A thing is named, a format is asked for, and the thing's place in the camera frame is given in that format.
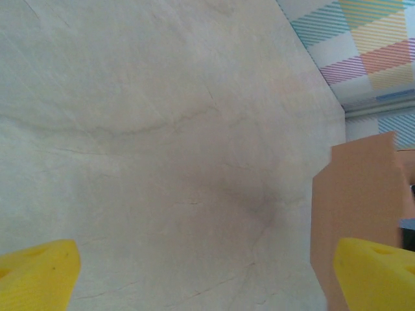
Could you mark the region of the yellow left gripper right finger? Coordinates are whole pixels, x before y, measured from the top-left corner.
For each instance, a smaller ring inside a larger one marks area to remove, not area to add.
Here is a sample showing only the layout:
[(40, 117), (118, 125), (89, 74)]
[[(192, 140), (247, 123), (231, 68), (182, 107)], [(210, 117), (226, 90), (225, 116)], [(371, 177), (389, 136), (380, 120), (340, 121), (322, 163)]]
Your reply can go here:
[(333, 267), (350, 311), (415, 311), (415, 252), (342, 238)]

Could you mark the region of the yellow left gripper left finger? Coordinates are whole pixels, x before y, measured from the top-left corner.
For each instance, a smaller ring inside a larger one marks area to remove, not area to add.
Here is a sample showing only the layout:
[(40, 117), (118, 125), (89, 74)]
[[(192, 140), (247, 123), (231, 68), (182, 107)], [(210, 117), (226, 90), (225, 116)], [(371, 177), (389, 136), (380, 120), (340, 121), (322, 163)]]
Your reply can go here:
[(66, 311), (79, 273), (70, 239), (0, 255), (0, 311)]

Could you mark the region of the pink paper box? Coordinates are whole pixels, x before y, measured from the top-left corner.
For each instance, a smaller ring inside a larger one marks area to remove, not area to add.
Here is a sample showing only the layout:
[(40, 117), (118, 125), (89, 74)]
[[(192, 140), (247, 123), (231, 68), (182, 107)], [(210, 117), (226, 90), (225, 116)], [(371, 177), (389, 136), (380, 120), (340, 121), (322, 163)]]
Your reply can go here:
[(342, 238), (402, 249), (400, 221), (415, 218), (415, 149), (397, 150), (392, 132), (339, 144), (312, 186), (310, 261), (327, 311), (350, 311), (333, 259)]

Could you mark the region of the aluminium frame corner post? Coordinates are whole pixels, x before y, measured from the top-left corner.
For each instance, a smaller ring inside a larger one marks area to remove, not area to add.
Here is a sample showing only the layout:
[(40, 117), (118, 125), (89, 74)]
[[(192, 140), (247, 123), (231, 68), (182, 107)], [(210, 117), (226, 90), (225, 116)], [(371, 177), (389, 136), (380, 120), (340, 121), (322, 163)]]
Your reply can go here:
[(372, 102), (360, 106), (344, 108), (344, 113), (345, 119), (348, 120), (414, 108), (415, 93), (412, 93), (399, 98), (390, 98), (380, 102)]

